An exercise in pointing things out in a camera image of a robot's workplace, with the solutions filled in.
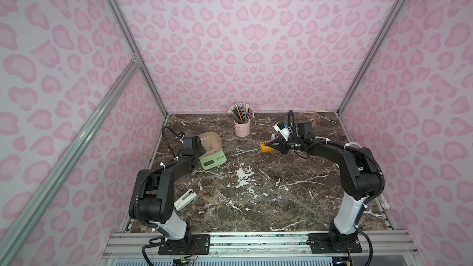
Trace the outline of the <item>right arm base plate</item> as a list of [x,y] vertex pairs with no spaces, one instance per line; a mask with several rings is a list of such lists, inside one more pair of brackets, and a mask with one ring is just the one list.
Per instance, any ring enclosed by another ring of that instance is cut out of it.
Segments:
[[362,253],[357,233],[338,235],[335,232],[310,233],[306,244],[313,254],[348,254]]

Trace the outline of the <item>beige scale bowl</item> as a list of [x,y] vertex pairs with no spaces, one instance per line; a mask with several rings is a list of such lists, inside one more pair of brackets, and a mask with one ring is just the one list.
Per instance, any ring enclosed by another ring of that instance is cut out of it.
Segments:
[[218,133],[209,131],[199,135],[200,142],[205,150],[205,154],[202,157],[213,156],[222,149],[222,141]]

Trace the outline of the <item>aluminium mounting rail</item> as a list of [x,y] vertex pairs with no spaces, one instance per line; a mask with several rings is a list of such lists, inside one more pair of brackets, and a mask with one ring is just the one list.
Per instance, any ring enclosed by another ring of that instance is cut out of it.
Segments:
[[224,232],[209,233],[200,250],[164,256],[158,248],[147,254],[154,266],[422,266],[414,242],[405,230],[367,231],[354,249],[329,252],[308,239],[321,232]]

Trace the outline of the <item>green electronic kitchen scale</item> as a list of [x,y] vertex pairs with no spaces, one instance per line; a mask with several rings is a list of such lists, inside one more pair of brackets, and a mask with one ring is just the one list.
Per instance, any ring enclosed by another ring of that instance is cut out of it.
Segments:
[[218,167],[227,162],[224,151],[220,149],[217,153],[209,156],[201,156],[199,161],[205,171]]

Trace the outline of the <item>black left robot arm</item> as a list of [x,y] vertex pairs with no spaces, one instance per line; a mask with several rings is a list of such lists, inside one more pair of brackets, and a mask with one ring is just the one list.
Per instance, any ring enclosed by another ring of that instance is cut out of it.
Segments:
[[161,134],[172,160],[138,172],[128,214],[141,225],[159,231],[166,240],[179,241],[187,238],[188,230],[174,207],[175,182],[197,167],[206,150],[197,135],[177,133],[169,126],[164,126]]

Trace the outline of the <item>bundle of coloured pencils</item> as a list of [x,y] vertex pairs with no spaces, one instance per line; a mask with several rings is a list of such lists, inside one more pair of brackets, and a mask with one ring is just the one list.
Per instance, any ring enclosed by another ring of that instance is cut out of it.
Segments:
[[254,108],[250,104],[236,103],[229,108],[228,114],[237,124],[246,124],[254,118]]

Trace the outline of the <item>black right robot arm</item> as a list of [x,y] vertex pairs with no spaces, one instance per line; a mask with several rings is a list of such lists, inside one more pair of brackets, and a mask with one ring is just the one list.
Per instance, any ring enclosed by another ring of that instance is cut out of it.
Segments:
[[273,128],[278,135],[267,143],[268,147],[283,155],[293,150],[317,156],[338,166],[344,196],[330,230],[342,236],[357,233],[364,210],[385,187],[383,172],[371,150],[318,137],[312,123],[298,123],[293,111],[288,112],[287,122],[277,123]]

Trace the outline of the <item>white object near left base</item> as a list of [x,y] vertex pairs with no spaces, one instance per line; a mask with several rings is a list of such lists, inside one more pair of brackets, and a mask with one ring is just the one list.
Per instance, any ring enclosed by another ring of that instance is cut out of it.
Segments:
[[192,203],[196,198],[197,194],[194,192],[194,190],[189,189],[174,202],[174,209],[179,212]]

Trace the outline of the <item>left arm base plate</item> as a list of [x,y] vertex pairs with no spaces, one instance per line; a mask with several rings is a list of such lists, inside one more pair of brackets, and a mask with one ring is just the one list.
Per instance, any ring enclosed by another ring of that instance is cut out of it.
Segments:
[[207,234],[191,234],[182,240],[168,240],[159,248],[160,256],[191,256],[193,254],[208,255],[211,236]]

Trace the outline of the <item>orange power strip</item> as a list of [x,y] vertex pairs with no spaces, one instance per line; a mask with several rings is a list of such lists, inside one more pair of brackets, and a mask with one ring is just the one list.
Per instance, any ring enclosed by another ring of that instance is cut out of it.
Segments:
[[269,143],[270,143],[270,140],[264,141],[264,142],[261,142],[261,143],[260,143],[260,149],[261,149],[261,152],[262,152],[262,153],[270,152],[270,151],[274,151],[274,150],[275,150],[275,149],[273,149],[272,147],[268,146]]

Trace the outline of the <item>pink metal pencil bucket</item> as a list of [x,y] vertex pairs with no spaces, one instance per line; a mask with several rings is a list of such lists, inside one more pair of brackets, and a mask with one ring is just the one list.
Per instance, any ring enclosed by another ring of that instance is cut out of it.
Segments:
[[239,123],[234,119],[234,133],[238,137],[247,137],[250,135],[251,130],[251,120],[247,120],[244,123]]

